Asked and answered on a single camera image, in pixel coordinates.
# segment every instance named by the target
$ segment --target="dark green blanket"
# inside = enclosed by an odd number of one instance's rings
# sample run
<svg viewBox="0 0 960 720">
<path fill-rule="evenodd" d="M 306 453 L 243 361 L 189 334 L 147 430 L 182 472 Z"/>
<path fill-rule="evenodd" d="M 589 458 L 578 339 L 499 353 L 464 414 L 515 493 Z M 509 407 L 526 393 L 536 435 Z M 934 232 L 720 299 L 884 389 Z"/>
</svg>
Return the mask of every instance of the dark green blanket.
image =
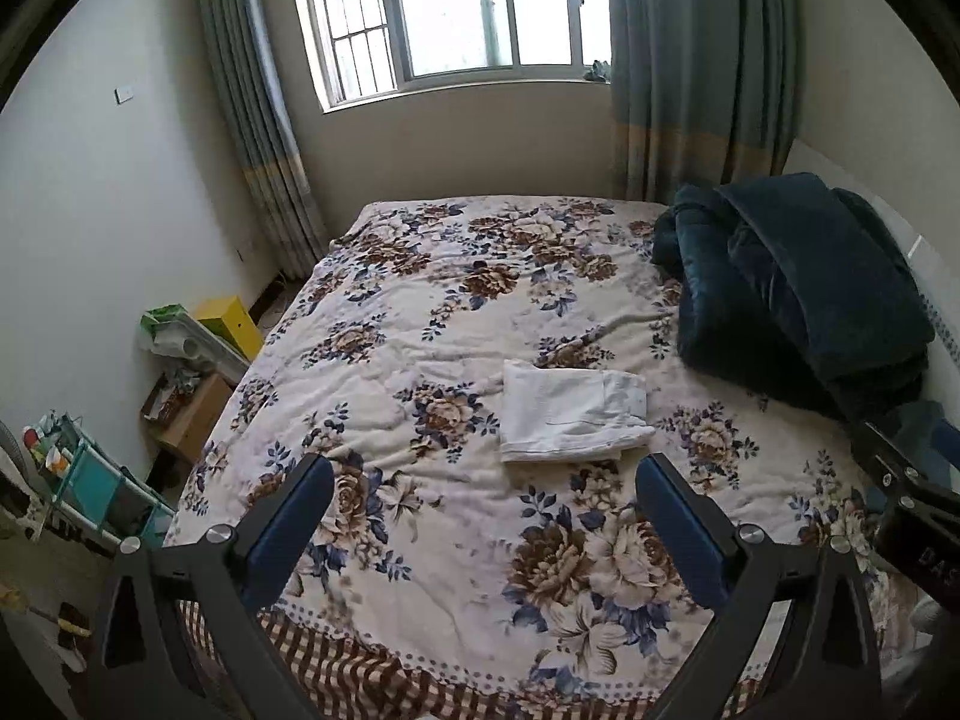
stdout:
<svg viewBox="0 0 960 720">
<path fill-rule="evenodd" d="M 683 281 L 678 351 L 696 370 L 848 419 L 919 394 L 933 328 L 851 191 L 810 173 L 685 186 L 656 222 L 654 262 Z"/>
</svg>

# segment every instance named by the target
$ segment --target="teal curtain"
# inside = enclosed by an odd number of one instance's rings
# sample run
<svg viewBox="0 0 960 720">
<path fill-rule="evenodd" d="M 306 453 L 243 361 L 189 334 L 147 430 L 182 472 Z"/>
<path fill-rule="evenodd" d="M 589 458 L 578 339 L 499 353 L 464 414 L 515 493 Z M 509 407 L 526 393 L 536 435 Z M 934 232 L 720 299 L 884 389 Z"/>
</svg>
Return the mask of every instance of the teal curtain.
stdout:
<svg viewBox="0 0 960 720">
<path fill-rule="evenodd" d="M 797 0 L 611 0 L 614 194 L 669 202 L 784 168 L 797 127 Z"/>
<path fill-rule="evenodd" d="M 285 274 L 306 278 L 328 233 L 287 116 L 260 0 L 200 0 L 221 107 Z"/>
</svg>

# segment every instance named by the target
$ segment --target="folded white towel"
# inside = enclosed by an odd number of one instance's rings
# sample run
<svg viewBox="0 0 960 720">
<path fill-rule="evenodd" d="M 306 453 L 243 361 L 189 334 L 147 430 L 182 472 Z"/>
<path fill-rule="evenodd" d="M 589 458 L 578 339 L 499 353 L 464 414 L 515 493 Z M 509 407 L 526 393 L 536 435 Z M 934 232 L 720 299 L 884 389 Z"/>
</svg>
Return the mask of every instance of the folded white towel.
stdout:
<svg viewBox="0 0 960 720">
<path fill-rule="evenodd" d="M 546 368 L 503 361 L 500 456 L 512 461 L 616 459 L 646 443 L 643 377 L 620 370 Z"/>
</svg>

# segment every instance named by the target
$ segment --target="white wall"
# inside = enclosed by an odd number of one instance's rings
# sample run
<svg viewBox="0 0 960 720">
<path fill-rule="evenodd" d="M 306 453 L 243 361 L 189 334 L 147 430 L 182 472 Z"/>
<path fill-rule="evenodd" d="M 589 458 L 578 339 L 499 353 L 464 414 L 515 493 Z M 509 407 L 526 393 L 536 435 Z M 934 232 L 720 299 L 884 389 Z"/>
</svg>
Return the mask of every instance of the white wall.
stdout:
<svg viewBox="0 0 960 720">
<path fill-rule="evenodd" d="M 803 0 L 800 139 L 882 196 L 960 274 L 960 106 L 885 0 Z"/>
<path fill-rule="evenodd" d="M 784 172 L 816 173 L 827 186 L 855 191 L 874 206 L 904 252 L 920 292 L 940 315 L 937 337 L 928 346 L 929 367 L 923 377 L 923 397 L 939 401 L 947 419 L 960 424 L 960 365 L 952 360 L 944 342 L 944 334 L 954 340 L 960 338 L 960 280 L 930 242 L 883 197 L 803 141 L 794 141 Z M 954 490 L 960 491 L 960 470 L 950 469 L 950 478 Z"/>
<path fill-rule="evenodd" d="M 126 84 L 136 95 L 118 106 Z M 0 418 L 17 432 L 52 408 L 83 415 L 145 474 L 138 410 L 157 369 L 136 348 L 140 314 L 250 303 L 276 271 L 198 1 L 81 0 L 0 114 Z"/>
<path fill-rule="evenodd" d="M 323 114 L 295 1 L 263 1 L 306 172 L 333 235 L 376 200 L 610 194 L 608 86 L 473 85 Z"/>
</svg>

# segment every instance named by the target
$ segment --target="floral bedspread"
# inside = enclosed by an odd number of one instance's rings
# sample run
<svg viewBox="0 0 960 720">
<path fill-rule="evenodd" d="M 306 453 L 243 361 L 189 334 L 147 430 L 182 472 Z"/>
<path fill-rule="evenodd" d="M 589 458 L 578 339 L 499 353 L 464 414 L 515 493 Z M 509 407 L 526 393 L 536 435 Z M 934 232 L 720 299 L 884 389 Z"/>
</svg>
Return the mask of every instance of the floral bedspread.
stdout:
<svg viewBox="0 0 960 720">
<path fill-rule="evenodd" d="M 661 211 L 565 197 L 373 204 L 267 338 L 168 543 L 236 522 L 307 453 L 333 462 L 334 503 L 262 619 L 324 714 L 639 716 L 709 622 L 632 504 L 644 452 L 501 464 L 505 358 L 643 375 L 650 449 L 734 522 L 777 541 L 846 533 L 867 554 L 839 427 L 676 356 L 680 285 L 650 264 Z M 904 610 L 892 581 L 861 567 L 884 641 Z M 190 621 L 209 645 L 195 610 Z"/>
</svg>

